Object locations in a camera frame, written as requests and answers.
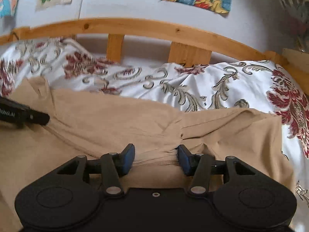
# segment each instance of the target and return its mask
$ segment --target brown cloth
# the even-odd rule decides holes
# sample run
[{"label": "brown cloth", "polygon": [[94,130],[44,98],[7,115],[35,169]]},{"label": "brown cloth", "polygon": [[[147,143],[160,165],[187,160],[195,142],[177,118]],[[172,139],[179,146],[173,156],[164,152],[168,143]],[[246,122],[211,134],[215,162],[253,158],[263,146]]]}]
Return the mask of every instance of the brown cloth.
[{"label": "brown cloth", "polygon": [[[121,179],[124,188],[186,187],[190,179],[178,166],[175,150],[184,144],[192,153],[210,153],[217,160],[236,156],[294,189],[292,167],[281,154],[281,117],[276,115],[246,108],[184,113],[148,100],[50,90],[43,78],[24,80],[10,98],[50,114],[51,120],[47,126],[22,129],[0,123],[0,217],[6,220],[5,232],[20,226],[14,198],[23,187],[77,155],[99,158],[121,152],[128,143],[135,145],[136,156]],[[212,189],[219,181],[211,182]]]}]

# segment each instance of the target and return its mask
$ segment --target black device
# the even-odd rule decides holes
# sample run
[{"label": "black device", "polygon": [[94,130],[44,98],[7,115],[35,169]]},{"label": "black device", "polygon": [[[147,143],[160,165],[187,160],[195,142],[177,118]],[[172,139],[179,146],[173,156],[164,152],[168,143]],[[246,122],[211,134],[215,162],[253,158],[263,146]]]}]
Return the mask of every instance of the black device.
[{"label": "black device", "polygon": [[49,115],[31,109],[29,106],[0,96],[0,120],[21,125],[25,122],[46,125]]},{"label": "black device", "polygon": [[[22,231],[292,231],[297,203],[285,186],[234,156],[218,161],[184,145],[177,150],[184,173],[193,176],[188,190],[124,193],[119,177],[132,166],[133,144],[96,160],[73,158],[18,193]],[[102,175],[99,191],[88,184],[91,173]],[[212,174],[222,174],[224,184],[209,192]]]}]

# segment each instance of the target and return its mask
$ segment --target beige garment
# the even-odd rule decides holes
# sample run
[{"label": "beige garment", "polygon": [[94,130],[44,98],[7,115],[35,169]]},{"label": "beige garment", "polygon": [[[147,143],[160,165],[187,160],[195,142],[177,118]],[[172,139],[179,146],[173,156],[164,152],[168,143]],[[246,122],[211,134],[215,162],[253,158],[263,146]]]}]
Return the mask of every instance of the beige garment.
[{"label": "beige garment", "polygon": [[24,80],[11,99],[51,116],[45,127],[17,129],[0,123],[0,193],[12,213],[15,196],[27,184],[79,154],[94,159],[121,152],[128,143],[135,145],[136,156],[121,179],[124,188],[186,187],[190,178],[177,165],[179,144],[217,160],[234,155],[294,188],[292,167],[281,154],[281,118],[276,115],[244,108],[184,113],[148,100],[50,91],[43,78]]}]

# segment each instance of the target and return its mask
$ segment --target bed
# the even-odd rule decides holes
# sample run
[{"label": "bed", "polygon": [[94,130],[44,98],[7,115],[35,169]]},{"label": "bed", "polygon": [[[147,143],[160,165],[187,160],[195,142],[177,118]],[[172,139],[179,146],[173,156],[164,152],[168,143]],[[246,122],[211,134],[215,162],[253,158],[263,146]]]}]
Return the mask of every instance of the bed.
[{"label": "bed", "polygon": [[[88,52],[78,34],[109,34],[106,57]],[[125,35],[171,41],[167,63],[158,68],[125,66]],[[22,79],[45,76],[52,88],[99,91],[150,99],[181,111],[250,107],[282,116],[282,156],[296,176],[296,231],[309,228],[309,74],[281,55],[261,53],[229,38],[162,21],[93,18],[42,27],[22,27],[0,37],[6,45],[0,63],[0,95]],[[240,60],[209,65],[212,52]]]}]

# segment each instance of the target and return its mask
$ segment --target wooden furniture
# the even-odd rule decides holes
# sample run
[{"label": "wooden furniture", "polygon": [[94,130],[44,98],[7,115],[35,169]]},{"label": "wooden furniture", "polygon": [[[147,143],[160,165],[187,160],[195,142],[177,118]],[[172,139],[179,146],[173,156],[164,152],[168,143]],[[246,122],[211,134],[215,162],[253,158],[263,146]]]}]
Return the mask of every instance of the wooden furniture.
[{"label": "wooden furniture", "polygon": [[120,61],[125,35],[145,36],[171,41],[168,62],[184,64],[208,64],[211,52],[218,52],[237,60],[272,60],[283,66],[309,94],[309,73],[290,64],[283,56],[267,51],[259,52],[249,46],[200,29],[146,19],[136,18],[89,18],[30,28],[14,29],[11,34],[0,37],[0,44],[16,40],[42,37],[74,37],[77,34],[107,33],[107,58]]}]

